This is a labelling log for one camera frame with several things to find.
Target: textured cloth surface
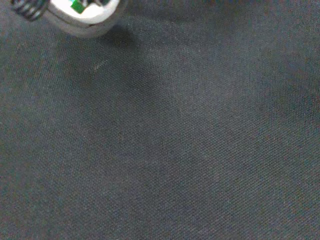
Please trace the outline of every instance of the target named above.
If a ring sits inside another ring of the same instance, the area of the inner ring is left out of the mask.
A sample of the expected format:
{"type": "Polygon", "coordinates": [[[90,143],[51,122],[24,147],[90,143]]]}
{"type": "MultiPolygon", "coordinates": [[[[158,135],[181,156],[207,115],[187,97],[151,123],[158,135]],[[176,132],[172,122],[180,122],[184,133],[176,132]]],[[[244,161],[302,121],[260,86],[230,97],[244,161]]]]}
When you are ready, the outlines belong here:
{"type": "Polygon", "coordinates": [[[1,3],[1,240],[320,239],[319,3],[198,2],[1,3]]]}

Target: white object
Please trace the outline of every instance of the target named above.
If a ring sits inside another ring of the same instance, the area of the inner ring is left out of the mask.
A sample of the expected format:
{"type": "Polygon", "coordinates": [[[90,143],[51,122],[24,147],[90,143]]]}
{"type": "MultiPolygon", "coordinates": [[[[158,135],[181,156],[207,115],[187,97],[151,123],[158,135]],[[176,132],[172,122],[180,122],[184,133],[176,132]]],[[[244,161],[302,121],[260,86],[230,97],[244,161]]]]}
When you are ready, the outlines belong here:
{"type": "Polygon", "coordinates": [[[98,24],[109,18],[116,11],[120,0],[110,0],[105,6],[98,6],[95,3],[91,3],[81,14],[71,8],[68,0],[51,0],[50,2],[57,9],[79,22],[98,24]]]}

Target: dark gray fabric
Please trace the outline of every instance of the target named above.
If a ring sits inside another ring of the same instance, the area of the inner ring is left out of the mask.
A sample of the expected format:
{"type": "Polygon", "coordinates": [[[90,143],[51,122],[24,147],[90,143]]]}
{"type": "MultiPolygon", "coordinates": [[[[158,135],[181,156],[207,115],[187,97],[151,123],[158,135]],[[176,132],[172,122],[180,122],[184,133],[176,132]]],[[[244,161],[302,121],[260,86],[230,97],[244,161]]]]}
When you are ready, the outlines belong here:
{"type": "Polygon", "coordinates": [[[135,1],[88,40],[1,3],[0,239],[320,239],[319,12],[135,1]]]}

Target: toy robot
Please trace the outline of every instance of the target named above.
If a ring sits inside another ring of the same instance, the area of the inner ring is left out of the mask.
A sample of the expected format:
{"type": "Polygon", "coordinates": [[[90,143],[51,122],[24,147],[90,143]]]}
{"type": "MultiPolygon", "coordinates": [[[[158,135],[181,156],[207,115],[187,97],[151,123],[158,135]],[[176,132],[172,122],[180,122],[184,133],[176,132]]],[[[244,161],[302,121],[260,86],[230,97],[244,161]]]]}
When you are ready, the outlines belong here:
{"type": "Polygon", "coordinates": [[[121,17],[128,0],[11,0],[12,9],[29,21],[41,16],[82,38],[104,35],[121,17]]]}

